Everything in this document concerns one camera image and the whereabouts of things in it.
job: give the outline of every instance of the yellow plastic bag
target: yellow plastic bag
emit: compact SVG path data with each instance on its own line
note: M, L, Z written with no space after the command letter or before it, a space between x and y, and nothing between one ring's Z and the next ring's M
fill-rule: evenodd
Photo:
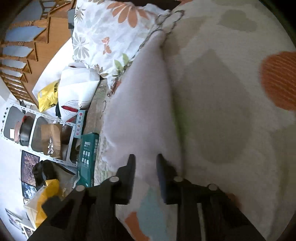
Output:
M37 202L37 215L36 215L36 221L35 221L36 227L39 227L40 224L47 218L47 215L42 209L42 204L44 204L48 198L59 194L58 179L47 180L45 181L45 183L46 183L46 188L40 195Z
M57 104L57 91L59 87L59 81L60 80L54 81L39 91L38 102L40 112L48 110L49 108L54 107Z

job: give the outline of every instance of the black pot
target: black pot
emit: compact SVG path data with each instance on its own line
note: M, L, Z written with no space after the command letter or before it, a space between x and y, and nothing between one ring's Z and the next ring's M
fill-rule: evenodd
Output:
M22 146L29 146L33 124L34 119L31 116L24 116L20 127L20 144Z

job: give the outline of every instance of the green box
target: green box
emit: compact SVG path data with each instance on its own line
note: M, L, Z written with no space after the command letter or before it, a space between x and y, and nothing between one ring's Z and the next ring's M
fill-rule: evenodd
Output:
M76 185L92 187L94 185L94 165L99 143L99 134L89 133L81 136L81 146L77 165L77 176L80 177Z

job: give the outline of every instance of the white floral pillow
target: white floral pillow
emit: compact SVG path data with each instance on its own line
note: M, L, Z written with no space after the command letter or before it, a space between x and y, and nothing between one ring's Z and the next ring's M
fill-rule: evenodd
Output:
M73 59L96 69L111 87L163 12L151 4L136 7L131 2L77 0Z

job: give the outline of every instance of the silver screw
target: silver screw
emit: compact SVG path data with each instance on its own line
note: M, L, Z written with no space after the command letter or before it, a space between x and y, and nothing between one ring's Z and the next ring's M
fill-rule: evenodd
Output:
M118 182L119 177L117 177L117 176L110 177L109 181L112 182L112 183Z
M83 185L79 185L79 186L76 187L76 191L78 191L78 192L81 192L84 189L85 189L85 186L83 186Z
M176 176L176 177L174 177L174 181L177 182L177 183L180 183L180 182L183 181L183 178L179 177L179 176Z
M211 191L217 191L217 190L218 190L218 187L217 187L217 185L215 185L215 184L210 184L210 185L208 186L208 189L210 189Z

